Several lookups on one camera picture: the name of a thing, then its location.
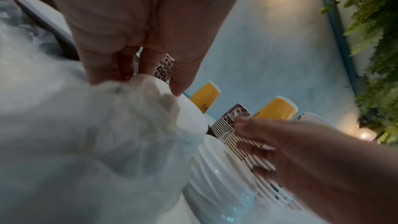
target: yellow paper cup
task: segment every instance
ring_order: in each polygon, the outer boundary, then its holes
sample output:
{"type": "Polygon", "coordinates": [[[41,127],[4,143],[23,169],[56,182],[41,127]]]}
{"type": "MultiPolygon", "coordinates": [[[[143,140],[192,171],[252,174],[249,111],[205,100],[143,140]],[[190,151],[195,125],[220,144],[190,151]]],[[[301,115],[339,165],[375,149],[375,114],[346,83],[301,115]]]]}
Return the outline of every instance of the yellow paper cup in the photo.
{"type": "Polygon", "coordinates": [[[212,81],[201,87],[189,99],[204,113],[210,108],[216,98],[220,95],[221,89],[212,81]]]}
{"type": "Polygon", "coordinates": [[[254,114],[255,118],[291,120],[298,111],[298,107],[289,99],[277,96],[259,112],[254,114]]]}

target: skin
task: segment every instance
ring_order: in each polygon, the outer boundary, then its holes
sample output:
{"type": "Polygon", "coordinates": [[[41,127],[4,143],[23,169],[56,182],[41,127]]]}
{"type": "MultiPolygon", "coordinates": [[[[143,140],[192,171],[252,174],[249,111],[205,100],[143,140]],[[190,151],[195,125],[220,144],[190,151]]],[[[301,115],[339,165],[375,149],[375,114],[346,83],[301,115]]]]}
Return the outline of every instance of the skin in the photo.
{"type": "Polygon", "coordinates": [[[127,81],[133,56],[144,50],[138,71],[152,75],[170,54],[174,95],[193,82],[236,0],[55,0],[72,31],[92,84],[127,81]]]}
{"type": "Polygon", "coordinates": [[[270,161],[255,167],[333,224],[398,223],[398,153],[395,149],[302,122],[237,118],[235,133],[274,151],[238,147],[270,161]]]}

